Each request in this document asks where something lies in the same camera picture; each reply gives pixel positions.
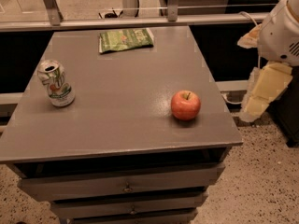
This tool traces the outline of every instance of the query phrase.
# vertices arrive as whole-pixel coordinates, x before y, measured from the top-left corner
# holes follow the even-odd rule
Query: green packet
[[[149,28],[107,31],[99,35],[101,54],[144,47],[153,47],[153,34]]]

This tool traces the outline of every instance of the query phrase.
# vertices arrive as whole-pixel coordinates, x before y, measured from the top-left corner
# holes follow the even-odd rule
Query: metal bar
[[[56,0],[44,0],[44,4],[48,12],[51,25],[59,26],[64,17],[58,8]]]
[[[17,104],[22,97],[22,93],[0,93],[0,105]]]
[[[217,81],[219,91],[246,91],[249,85],[247,80]]]
[[[252,13],[250,16],[257,22],[263,21],[268,13]],[[153,27],[153,26],[183,26],[183,25],[209,25],[209,24],[238,24],[252,22],[241,14],[209,14],[209,15],[183,15],[178,16],[175,22],[166,17],[159,18],[133,18],[133,19],[104,19],[89,21],[62,21],[59,26],[49,22],[1,22],[1,32],[19,31],[67,31],[75,29],[112,29],[123,27]]]
[[[7,125],[0,125],[0,133],[3,133]]]
[[[138,0],[122,0],[123,17],[136,17],[139,10]]]
[[[168,0],[168,20],[169,21],[176,21],[178,19],[178,0]]]

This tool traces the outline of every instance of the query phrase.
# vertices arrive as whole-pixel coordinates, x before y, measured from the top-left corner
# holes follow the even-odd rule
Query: can lid
[[[45,60],[39,64],[37,70],[42,73],[50,73],[58,69],[60,64],[55,60]]]

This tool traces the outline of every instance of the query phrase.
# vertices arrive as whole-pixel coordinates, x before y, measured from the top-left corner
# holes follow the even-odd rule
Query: table top
[[[35,72],[0,138],[0,162],[241,145],[189,27],[150,29],[153,48],[109,54],[98,52],[101,31],[55,33],[42,60],[63,64],[76,99],[67,107],[53,106]],[[196,119],[171,115],[171,97],[180,90],[199,95]]]

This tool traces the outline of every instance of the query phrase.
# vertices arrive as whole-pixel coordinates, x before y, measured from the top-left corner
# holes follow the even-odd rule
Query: drawer gap
[[[205,187],[197,188],[188,188],[188,189],[170,189],[170,190],[155,190],[147,191],[140,193],[131,193],[130,195],[109,195],[109,196],[100,196],[100,197],[89,197],[89,198],[79,198],[79,199],[66,199],[66,200],[56,200],[53,203],[64,204],[64,203],[99,203],[99,202],[129,202],[128,200],[132,199],[132,202],[137,201],[138,199],[150,199],[156,200],[157,196],[160,196],[161,199],[174,198],[175,196],[195,196],[203,193],[206,190]]]
[[[131,170],[136,167],[145,169],[194,163],[217,163],[225,150],[226,147],[218,147],[69,161],[16,163],[15,166],[28,178],[95,174]]]
[[[191,218],[194,218],[197,215],[195,208],[186,208],[179,210],[170,210],[170,211],[157,211],[150,213],[142,213],[137,215],[116,215],[109,217],[86,217],[86,218],[77,218],[74,219],[74,224],[88,224],[88,223],[101,223],[101,222],[113,222],[117,223],[118,220],[136,220],[140,218],[151,218],[151,217],[171,217],[176,215],[190,215]]]

